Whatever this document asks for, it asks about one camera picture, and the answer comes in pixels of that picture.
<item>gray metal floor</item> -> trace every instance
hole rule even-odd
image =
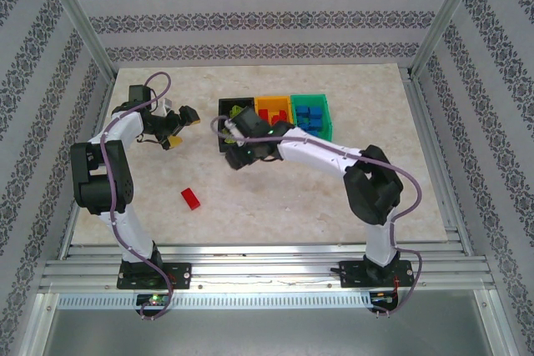
[[[126,310],[56,311],[47,356],[486,355],[470,291],[420,291],[391,318],[364,308],[174,310],[144,322]]]

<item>red block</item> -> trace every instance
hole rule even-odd
[[[182,191],[182,196],[184,197],[191,210],[195,210],[198,206],[200,206],[200,202],[197,197],[194,196],[194,193],[191,188],[187,188]]]
[[[265,120],[267,123],[269,122],[269,110],[267,110],[266,108],[261,108],[258,111],[258,114],[262,120]]]

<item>wall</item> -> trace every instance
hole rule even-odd
[[[107,83],[59,0],[0,0],[0,355],[16,353],[73,203],[68,151]]]
[[[421,86],[471,241],[534,353],[533,0],[462,0]]]
[[[80,0],[118,67],[407,67],[444,0]]]

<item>marble surface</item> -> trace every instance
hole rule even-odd
[[[128,99],[128,86],[160,68],[123,68],[110,110]],[[202,122],[185,128],[184,142],[165,152],[134,143],[128,150],[136,212],[156,243],[361,243],[365,225],[350,211],[342,180],[292,162],[257,162],[238,172],[219,153],[209,121],[219,98],[325,93],[333,142],[381,147],[390,162],[423,188],[421,206],[397,223],[397,238],[445,241],[436,196],[395,64],[165,68],[173,79],[173,108],[195,108]],[[151,87],[164,89],[158,77]],[[415,190],[403,179],[400,208]],[[191,187],[201,202],[191,211],[180,192]],[[96,216],[81,210],[73,243],[114,243]]]

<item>plastic bin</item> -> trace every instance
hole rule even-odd
[[[254,98],[254,110],[259,114],[260,109],[267,109],[269,112],[269,123],[274,116],[280,114],[280,110],[287,113],[288,123],[293,123],[293,110],[291,109],[291,98],[289,96],[262,96]]]
[[[332,120],[330,119],[330,112],[328,110],[328,102],[326,101],[326,95],[291,95],[291,107],[294,115],[296,115],[295,110],[299,106],[321,109],[321,112],[323,114],[321,117],[323,128],[317,132],[317,136],[321,139],[331,141]],[[303,118],[302,122],[307,124],[310,123],[307,118]]]
[[[239,106],[241,108],[254,107],[254,98],[226,98],[219,99],[219,116],[228,116],[233,106]],[[218,125],[219,131],[222,131],[224,128],[224,122],[219,121]],[[226,143],[224,139],[218,138],[219,140],[219,151],[225,153],[232,143]]]

